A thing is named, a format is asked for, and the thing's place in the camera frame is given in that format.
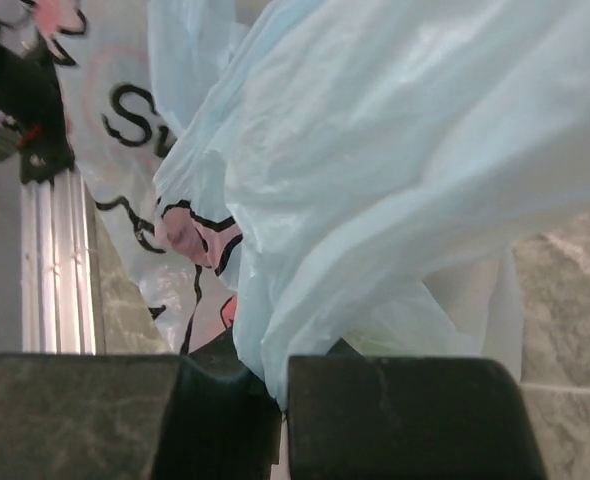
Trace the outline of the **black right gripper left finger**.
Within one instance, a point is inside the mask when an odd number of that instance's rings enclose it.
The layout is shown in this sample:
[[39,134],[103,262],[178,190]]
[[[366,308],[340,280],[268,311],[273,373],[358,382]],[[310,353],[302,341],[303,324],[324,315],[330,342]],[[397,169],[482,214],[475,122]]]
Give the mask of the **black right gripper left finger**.
[[279,445],[230,333],[187,355],[0,354],[0,479],[267,479]]

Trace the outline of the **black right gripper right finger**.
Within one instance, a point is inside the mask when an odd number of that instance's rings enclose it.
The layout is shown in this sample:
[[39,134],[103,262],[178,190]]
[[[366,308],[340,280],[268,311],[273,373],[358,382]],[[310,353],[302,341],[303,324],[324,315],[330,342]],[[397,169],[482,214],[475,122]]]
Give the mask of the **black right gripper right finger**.
[[494,360],[293,356],[294,479],[544,479],[520,389]]

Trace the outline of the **light blue plastic bag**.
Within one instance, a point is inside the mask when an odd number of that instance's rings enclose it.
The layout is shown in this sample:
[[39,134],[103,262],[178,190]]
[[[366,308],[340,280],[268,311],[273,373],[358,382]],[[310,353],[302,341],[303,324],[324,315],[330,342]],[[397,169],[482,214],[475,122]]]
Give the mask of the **light blue plastic bag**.
[[522,370],[512,244],[590,209],[590,1],[31,1],[167,351]]

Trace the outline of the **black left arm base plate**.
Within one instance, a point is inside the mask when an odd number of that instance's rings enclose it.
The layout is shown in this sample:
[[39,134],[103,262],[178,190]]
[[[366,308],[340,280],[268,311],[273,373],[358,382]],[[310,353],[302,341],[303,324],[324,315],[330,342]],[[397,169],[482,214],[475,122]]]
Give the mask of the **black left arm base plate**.
[[0,43],[0,112],[12,117],[20,133],[23,184],[51,183],[74,168],[55,65],[41,36],[22,55]]

